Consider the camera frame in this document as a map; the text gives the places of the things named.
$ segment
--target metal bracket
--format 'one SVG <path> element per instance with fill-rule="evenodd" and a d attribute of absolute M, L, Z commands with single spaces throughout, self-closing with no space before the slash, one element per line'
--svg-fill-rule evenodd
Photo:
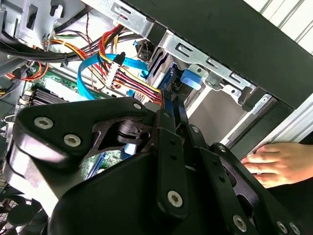
<path fill-rule="evenodd" d="M 40 48 L 46 49 L 48 47 L 43 42 L 50 40 L 54 25 L 60 19 L 63 11 L 63 6 L 58 5 L 54 15 L 51 16 L 50 2 L 50 0 L 24 1 L 20 28 L 16 35 L 18 39 Z M 30 14 L 36 14 L 31 28 L 28 25 Z"/>
<path fill-rule="evenodd" d="M 144 38 L 148 37 L 154 24 L 146 16 L 120 0 L 82 0 L 82 2 Z"/>
<path fill-rule="evenodd" d="M 248 112 L 237 124 L 234 126 L 234 128 L 220 141 L 220 143 L 224 145 L 228 145 L 230 142 L 230 136 L 236 132 L 241 126 L 247 126 L 248 124 L 246 123 L 247 120 L 253 115 L 256 115 L 272 98 L 271 95 L 265 94 L 254 106 L 254 108 Z"/>
<path fill-rule="evenodd" d="M 185 42 L 169 30 L 164 34 L 163 39 L 159 43 L 159 47 L 164 48 L 166 52 L 183 62 L 202 65 L 240 90 L 243 90 L 245 87 L 250 87 L 253 91 L 256 88 L 255 85 L 249 83 L 232 70 Z"/>

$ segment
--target metal frame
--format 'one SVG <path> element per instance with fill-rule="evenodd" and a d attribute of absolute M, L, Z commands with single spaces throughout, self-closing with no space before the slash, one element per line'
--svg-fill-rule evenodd
<path fill-rule="evenodd" d="M 108 12 L 103 3 L 107 0 L 83 1 L 104 14 Z M 166 26 L 175 33 L 167 32 L 167 39 L 184 39 L 183 45 L 193 46 L 181 47 L 181 52 L 197 47 L 294 109 L 313 93 L 313 81 L 308 79 L 313 74 L 313 58 L 242 0 L 115 2 Z M 173 10 L 178 4 L 179 10 Z"/>

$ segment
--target green circuit board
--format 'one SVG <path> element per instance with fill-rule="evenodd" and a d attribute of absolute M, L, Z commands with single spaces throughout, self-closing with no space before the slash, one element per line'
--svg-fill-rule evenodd
<path fill-rule="evenodd" d="M 63 77 L 59 77 L 57 76 L 56 74 L 48 71 L 44 76 L 43 78 L 41 79 L 38 79 L 38 80 L 35 80 L 33 81 L 33 85 L 38 85 L 40 87 L 43 87 L 45 88 L 45 84 L 46 84 L 46 81 L 47 79 L 52 79 L 58 83 L 61 83 L 63 86 L 71 89 L 72 91 L 76 92 L 76 93 L 79 93 L 78 92 L 78 87 L 77 87 L 77 84 L 72 82 L 72 81 L 69 81 L 67 80 L 66 78 L 63 78 Z M 93 93 L 94 96 L 97 98 L 97 99 L 103 99 L 103 97 L 101 95 L 99 95 L 98 93 Z"/>

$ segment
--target black metal arm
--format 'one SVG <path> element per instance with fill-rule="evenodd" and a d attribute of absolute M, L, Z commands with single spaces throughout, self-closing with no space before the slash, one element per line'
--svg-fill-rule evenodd
<path fill-rule="evenodd" d="M 38 123 L 38 117 L 48 119 Z M 201 131 L 188 124 L 183 103 L 167 93 L 156 113 L 132 98 L 25 109 L 17 116 L 13 138 L 7 168 L 22 152 L 47 182 L 51 176 L 74 174 L 86 157 L 137 145 L 134 156 L 60 197 L 49 235 L 301 231 L 225 146 L 205 143 Z M 16 174 L 27 181 L 33 177 Z"/>

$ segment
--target red wire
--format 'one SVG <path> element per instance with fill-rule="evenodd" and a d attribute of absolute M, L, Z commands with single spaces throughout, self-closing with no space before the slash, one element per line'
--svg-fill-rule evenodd
<path fill-rule="evenodd" d="M 132 81 L 131 79 L 129 79 L 127 76 L 125 76 L 122 73 L 118 74 L 120 77 L 122 77 L 123 79 L 125 79 L 128 83 L 132 84 L 133 86 L 137 86 L 139 87 L 142 91 L 148 93 L 148 95 L 150 95 L 151 97 L 153 97 L 154 99 L 160 99 L 155 93 L 153 93 L 152 91 L 150 91 L 148 88 L 144 87 L 143 85 L 141 85 L 140 83 L 135 83 L 134 81 Z"/>
<path fill-rule="evenodd" d="M 31 76 L 31 77 L 28 77 L 28 78 L 26 78 L 26 79 L 23 78 L 22 80 L 24 80 L 24 81 L 34 81 L 34 80 L 38 80 L 38 79 L 40 79 L 40 78 L 43 78 L 43 76 L 48 72 L 48 69 L 49 69 L 49 64 L 47 63 L 47 64 L 45 65 L 45 70 L 44 70 L 44 72 L 43 72 L 40 76 L 38 76 L 38 77 Z"/>

